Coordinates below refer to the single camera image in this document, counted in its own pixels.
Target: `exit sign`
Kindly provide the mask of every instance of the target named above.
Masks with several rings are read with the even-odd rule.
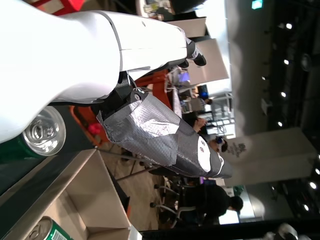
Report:
[[[251,7],[254,10],[255,9],[260,9],[260,8],[262,8],[263,3],[264,3],[264,0],[254,0],[254,1],[252,1]]]

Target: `can lid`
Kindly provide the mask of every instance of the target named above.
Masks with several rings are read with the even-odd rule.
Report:
[[[66,126],[53,106],[46,106],[22,132],[29,148],[41,156],[52,156],[60,151],[66,140]]]
[[[48,217],[42,218],[25,240],[45,240],[52,229],[52,221]]]

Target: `screw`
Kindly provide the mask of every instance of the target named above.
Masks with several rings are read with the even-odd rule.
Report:
[[[138,92],[142,93],[142,94],[145,93],[145,91],[142,91],[140,88],[137,88],[136,90],[137,90]]]
[[[140,100],[140,96],[139,96],[138,94],[135,94],[135,95],[134,95],[134,98],[135,98],[137,101]]]

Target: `black shirt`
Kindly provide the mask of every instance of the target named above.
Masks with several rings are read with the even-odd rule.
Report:
[[[230,207],[230,197],[218,185],[199,185],[186,191],[188,207],[196,206],[200,214],[206,214],[205,222],[224,215]]]

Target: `dark hair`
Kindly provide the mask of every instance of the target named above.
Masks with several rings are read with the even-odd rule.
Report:
[[[221,146],[221,152],[225,152],[228,150],[228,143],[226,140],[224,140],[224,144]]]
[[[211,105],[212,102],[213,102],[213,101],[212,101],[211,98],[207,98],[207,99],[205,100],[205,103],[208,104],[208,105]]]
[[[230,207],[232,207],[239,214],[244,207],[244,201],[239,196],[230,197]]]

